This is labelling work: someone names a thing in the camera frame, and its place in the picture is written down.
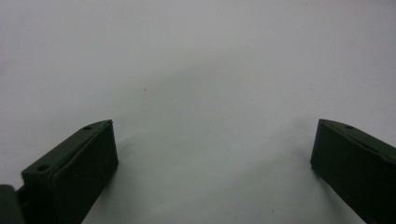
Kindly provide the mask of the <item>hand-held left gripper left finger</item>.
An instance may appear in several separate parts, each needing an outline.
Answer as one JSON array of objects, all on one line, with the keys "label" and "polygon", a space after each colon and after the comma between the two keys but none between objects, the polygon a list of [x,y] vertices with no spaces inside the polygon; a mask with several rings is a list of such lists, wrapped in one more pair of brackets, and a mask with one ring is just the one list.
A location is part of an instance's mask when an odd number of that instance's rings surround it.
[{"label": "hand-held left gripper left finger", "polygon": [[113,122],[87,125],[21,172],[28,224],[81,224],[118,167]]}]

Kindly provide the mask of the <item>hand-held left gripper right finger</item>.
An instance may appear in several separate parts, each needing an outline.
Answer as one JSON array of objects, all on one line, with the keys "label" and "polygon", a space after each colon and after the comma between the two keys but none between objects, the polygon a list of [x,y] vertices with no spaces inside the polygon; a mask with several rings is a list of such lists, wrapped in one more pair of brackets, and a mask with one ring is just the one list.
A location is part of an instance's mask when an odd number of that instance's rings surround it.
[{"label": "hand-held left gripper right finger", "polygon": [[367,224],[396,224],[396,147],[321,119],[312,169]]}]

